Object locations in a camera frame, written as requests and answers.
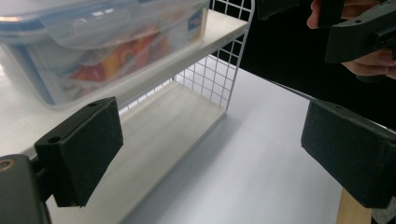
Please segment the wire mesh rack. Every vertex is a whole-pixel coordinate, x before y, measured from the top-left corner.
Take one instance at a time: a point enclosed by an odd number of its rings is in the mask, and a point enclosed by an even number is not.
[[[254,7],[254,0],[210,1],[210,9],[247,21],[248,24],[251,24]],[[164,83],[143,94],[126,108],[123,108],[122,111],[138,105],[139,102],[145,100],[171,81],[176,81],[184,87],[198,92],[213,103],[228,108],[247,38],[248,28],[232,42],[220,49],[216,49],[213,53],[205,56],[175,76],[166,79]]]

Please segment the human finger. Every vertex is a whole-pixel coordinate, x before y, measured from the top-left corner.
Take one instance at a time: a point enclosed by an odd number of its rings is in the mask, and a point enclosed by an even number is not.
[[[396,79],[396,66],[392,66],[388,69],[387,77]]]
[[[319,12],[320,12],[321,0],[314,0],[311,4],[312,13],[306,20],[306,25],[310,29],[318,28]]]
[[[392,59],[391,49],[380,49],[372,53],[366,54],[356,60],[356,63],[366,65],[395,66],[396,61]]]
[[[316,11],[312,11],[311,16],[309,16],[308,20],[306,20],[306,25],[310,29],[317,29],[318,20],[319,20],[319,14]]]
[[[345,0],[344,6],[357,6],[357,5],[376,5],[378,0]]]
[[[378,76],[387,74],[389,71],[388,66],[381,65],[367,65],[362,63],[357,63],[355,61],[342,63],[350,72],[358,76]]]
[[[376,4],[344,6],[341,18],[345,20],[355,18],[375,5]]]

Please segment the transparent plastic box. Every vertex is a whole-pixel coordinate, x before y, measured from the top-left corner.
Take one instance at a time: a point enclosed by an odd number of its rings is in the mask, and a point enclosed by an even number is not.
[[[69,105],[201,39],[208,0],[14,0],[0,43],[45,105]]]

